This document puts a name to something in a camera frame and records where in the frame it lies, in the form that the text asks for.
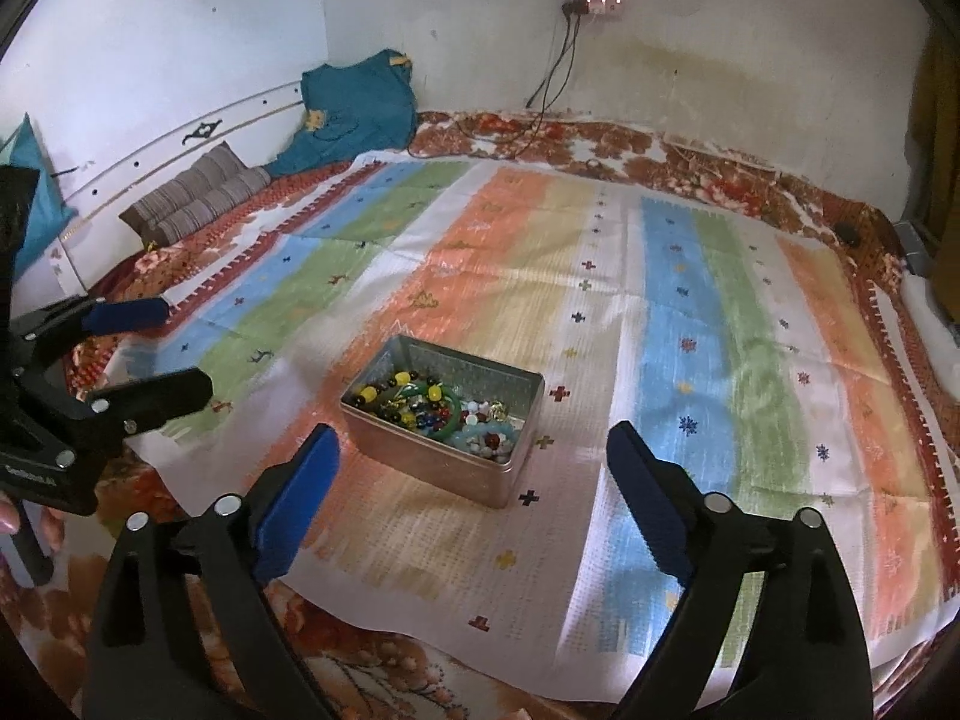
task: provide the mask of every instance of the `blue stripe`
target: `blue stripe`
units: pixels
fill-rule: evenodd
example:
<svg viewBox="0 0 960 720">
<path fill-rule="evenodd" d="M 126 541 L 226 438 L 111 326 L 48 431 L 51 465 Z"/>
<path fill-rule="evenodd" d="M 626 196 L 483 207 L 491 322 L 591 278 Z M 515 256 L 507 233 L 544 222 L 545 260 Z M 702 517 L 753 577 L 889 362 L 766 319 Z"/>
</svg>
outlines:
<svg viewBox="0 0 960 720">
<path fill-rule="evenodd" d="M 353 187 L 334 205 L 323 211 L 309 227 L 285 236 L 235 285 L 243 285 L 243 302 L 237 304 L 234 290 L 200 308 L 189 322 L 161 343 L 136 343 L 126 349 L 124 359 L 134 378 L 155 376 L 200 360 L 243 317 L 275 293 L 287 276 L 295 274 L 326 240 L 336 238 L 371 205 L 376 205 L 401 181 L 422 170 L 424 163 L 400 162 L 384 167 Z"/>
<path fill-rule="evenodd" d="M 736 472 L 731 372 L 720 293 L 694 226 L 698 212 L 646 197 L 642 209 L 648 313 L 634 425 L 654 455 L 683 466 L 704 493 L 728 491 Z M 683 349 L 685 338 L 695 349 Z M 680 382 L 692 391 L 680 391 Z M 680 420 L 695 432 L 688 435 Z M 666 594 L 682 589 L 656 569 L 622 501 L 611 519 L 608 555 L 600 649 L 616 651 L 624 627 L 626 650 L 649 655 L 670 618 Z"/>
</svg>

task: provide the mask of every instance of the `blue gripper pad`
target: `blue gripper pad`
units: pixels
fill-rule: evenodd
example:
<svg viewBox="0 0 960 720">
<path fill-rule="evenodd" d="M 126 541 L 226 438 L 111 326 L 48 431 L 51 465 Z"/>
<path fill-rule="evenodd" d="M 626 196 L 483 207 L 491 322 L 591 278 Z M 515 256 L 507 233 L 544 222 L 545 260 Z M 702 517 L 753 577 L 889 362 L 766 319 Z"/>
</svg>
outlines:
<svg viewBox="0 0 960 720">
<path fill-rule="evenodd" d="M 259 514 L 253 546 L 257 560 L 253 579 L 261 586 L 290 570 L 301 541 L 340 468 L 340 442 L 333 428 L 317 425 L 294 459 L 261 474 L 248 502 L 258 488 L 282 483 L 266 509 Z"/>
<path fill-rule="evenodd" d="M 693 564 L 686 555 L 688 529 L 667 490 L 654 476 L 651 464 L 657 463 L 668 473 L 673 470 L 666 469 L 672 464 L 654 457 L 630 423 L 621 422 L 611 428 L 607 435 L 607 466 L 613 480 L 654 556 L 656 567 L 676 577 L 685 587 L 693 575 Z"/>
<path fill-rule="evenodd" d="M 163 298 L 97 303 L 83 318 L 83 328 L 92 336 L 112 336 L 160 327 L 168 317 L 170 306 Z"/>
</svg>

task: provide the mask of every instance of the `white wall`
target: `white wall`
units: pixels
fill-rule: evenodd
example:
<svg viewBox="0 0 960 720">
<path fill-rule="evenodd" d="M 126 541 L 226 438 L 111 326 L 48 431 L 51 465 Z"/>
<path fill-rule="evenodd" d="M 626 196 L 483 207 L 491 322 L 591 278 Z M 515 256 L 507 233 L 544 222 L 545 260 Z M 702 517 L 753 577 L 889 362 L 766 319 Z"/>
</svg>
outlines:
<svg viewBox="0 0 960 720">
<path fill-rule="evenodd" d="M 28 111 L 69 196 L 191 119 L 326 58 L 323 0 L 40 0 L 0 62 L 0 139 Z"/>
<path fill-rule="evenodd" d="M 325 0 L 330 56 L 414 59 L 421 107 L 518 109 L 560 0 Z M 627 0 L 558 107 L 740 148 L 899 218 L 928 19 L 916 0 Z"/>
</svg>

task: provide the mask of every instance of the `floral bedspread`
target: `floral bedspread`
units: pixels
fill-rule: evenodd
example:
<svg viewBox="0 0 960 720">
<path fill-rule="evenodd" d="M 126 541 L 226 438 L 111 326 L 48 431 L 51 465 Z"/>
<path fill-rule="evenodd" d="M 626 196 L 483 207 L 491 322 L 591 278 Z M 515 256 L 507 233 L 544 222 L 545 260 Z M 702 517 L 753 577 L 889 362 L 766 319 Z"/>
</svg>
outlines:
<svg viewBox="0 0 960 720">
<path fill-rule="evenodd" d="M 410 152 L 430 157 L 468 154 L 546 163 L 563 172 L 611 182 L 637 183 L 759 218 L 785 232 L 816 238 L 842 253 L 848 276 L 875 281 L 890 295 L 906 340 L 910 364 L 933 405 L 944 437 L 960 446 L 960 408 L 936 382 L 916 329 L 899 298 L 901 250 L 890 223 L 864 203 L 816 189 L 795 176 L 740 153 L 705 143 L 685 143 L 617 124 L 546 121 L 536 129 L 526 119 L 426 113 Z M 158 295 L 198 274 L 235 245 L 245 221 L 259 210 L 295 203 L 347 165 L 314 170 L 275 182 L 244 206 L 174 247 L 133 258 L 114 269 L 95 292 L 112 299 Z M 847 247 L 834 235 L 848 223 L 860 239 Z M 117 338 L 100 338 L 75 350 L 68 379 L 76 391 L 96 385 Z M 96 518 L 117 533 L 136 511 L 157 519 L 181 514 L 149 466 L 133 453 L 114 461 L 98 488 Z M 0 567 L 0 608 L 28 652 L 67 704 L 79 706 L 85 673 L 85 639 L 97 590 L 106 569 L 104 550 L 85 545 L 85 530 L 68 519 L 59 557 L 60 586 L 23 590 Z M 239 698 L 242 686 L 229 662 L 203 591 L 192 586 L 203 641 L 222 687 Z M 534 718 L 605 716 L 606 704 L 561 704 L 522 693 L 473 672 L 449 656 L 409 637 L 366 632 L 346 625 L 275 581 L 271 605 L 296 651 L 306 659 L 326 693 L 346 718 L 497 718 L 527 712 Z M 914 648 L 899 664 L 877 673 L 882 707 L 923 667 L 936 642 Z"/>
</svg>

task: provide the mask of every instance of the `cable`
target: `cable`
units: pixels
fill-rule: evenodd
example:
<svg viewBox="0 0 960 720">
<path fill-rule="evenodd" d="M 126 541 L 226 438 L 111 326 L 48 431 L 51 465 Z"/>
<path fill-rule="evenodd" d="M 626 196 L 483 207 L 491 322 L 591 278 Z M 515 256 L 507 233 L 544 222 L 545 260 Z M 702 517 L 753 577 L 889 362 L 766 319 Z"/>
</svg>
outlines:
<svg viewBox="0 0 960 720">
<path fill-rule="evenodd" d="M 550 100 L 549 103 L 547 103 L 547 109 L 553 106 L 553 103 L 560 98 L 560 95 L 563 95 L 563 90 L 566 89 L 566 84 L 568 84 L 570 81 L 570 74 L 573 72 L 573 61 L 577 58 L 577 35 L 580 34 L 580 18 L 581 17 L 578 15 L 576 28 L 573 30 L 573 41 L 570 44 L 570 65 L 566 68 L 566 78 L 563 79 L 563 85 L 560 86 L 558 93 L 553 95 L 553 100 Z"/>
<path fill-rule="evenodd" d="M 570 45 L 568 47 L 568 50 L 570 50 L 570 65 L 568 69 L 566 69 L 566 78 L 563 80 L 563 86 L 560 86 L 560 90 L 558 91 L 558 93 L 556 93 L 554 95 L 553 100 L 550 100 L 548 103 L 546 100 L 547 100 L 547 96 L 550 94 L 550 82 L 553 80 L 553 74 L 557 71 L 558 67 L 560 66 L 560 60 L 563 60 L 563 55 L 566 54 L 566 50 L 557 58 L 557 61 L 554 63 L 553 68 L 551 68 L 550 70 L 549 76 L 547 76 L 546 86 L 544 88 L 544 104 L 541 105 L 539 114 L 536 116 L 536 119 L 535 119 L 536 126 L 527 128 L 528 132 L 531 129 L 533 130 L 533 134 L 530 136 L 530 140 L 527 141 L 526 146 L 524 146 L 523 148 L 520 148 L 519 151 L 515 151 L 514 153 L 512 153 L 510 157 L 511 159 L 517 159 L 517 157 L 520 156 L 520 154 L 527 151 L 527 149 L 530 148 L 530 146 L 533 146 L 534 141 L 536 141 L 536 137 L 539 135 L 539 129 L 541 129 L 542 125 L 544 124 L 544 118 L 546 117 L 547 110 L 551 105 L 553 105 L 553 103 L 557 101 L 557 98 L 563 93 L 563 89 L 565 89 L 566 84 L 568 83 L 568 81 L 570 81 L 570 73 L 573 71 L 573 60 L 576 57 L 576 53 L 577 53 L 577 35 L 580 34 L 581 18 L 582 18 L 581 14 L 578 13 L 577 25 L 573 28 L 573 38 L 570 41 Z"/>
<path fill-rule="evenodd" d="M 553 81 L 554 74 L 558 71 L 558 69 L 560 69 L 560 63 L 563 62 L 563 57 L 565 57 L 565 55 L 570 51 L 570 49 L 573 46 L 573 43 L 570 42 L 570 28 L 571 28 L 570 12 L 568 10 L 565 10 L 563 11 L 563 15 L 566 18 L 566 33 L 565 35 L 563 35 L 563 47 L 560 48 L 560 56 L 557 57 L 556 61 L 553 63 L 553 66 L 550 68 L 549 73 L 544 78 L 544 80 L 541 81 L 541 85 L 536 89 L 536 92 L 534 92 L 534 94 L 531 96 L 529 100 L 529 103 L 527 104 L 527 107 L 530 107 L 530 104 L 532 104 L 534 98 L 536 98 L 536 95 L 539 93 L 539 91 L 541 89 L 544 89 L 544 105 L 541 106 L 541 109 L 539 110 L 539 114 L 537 114 L 536 117 L 534 117 L 534 119 L 531 119 L 529 124 L 527 124 L 527 126 L 524 129 L 521 129 L 520 132 L 517 132 L 517 134 L 512 135 L 512 137 L 509 137 L 509 138 L 485 138 L 476 134 L 470 134 L 469 132 L 464 131 L 464 129 L 460 126 L 460 122 L 458 121 L 458 119 L 453 119 L 454 124 L 456 124 L 457 129 L 460 131 L 460 134 L 464 136 L 464 138 L 484 141 L 485 143 L 493 143 L 495 146 L 510 146 L 511 143 L 516 143 L 520 138 L 522 138 L 524 135 L 527 135 L 535 127 L 536 127 L 536 132 L 539 132 L 539 127 L 541 126 L 542 120 L 544 119 L 544 113 L 546 112 L 546 109 L 550 107 L 546 103 L 547 96 L 549 95 L 550 83 Z M 579 29 L 580 29 L 580 15 L 578 14 L 577 25 L 574 31 L 575 32 L 579 31 Z"/>
</svg>

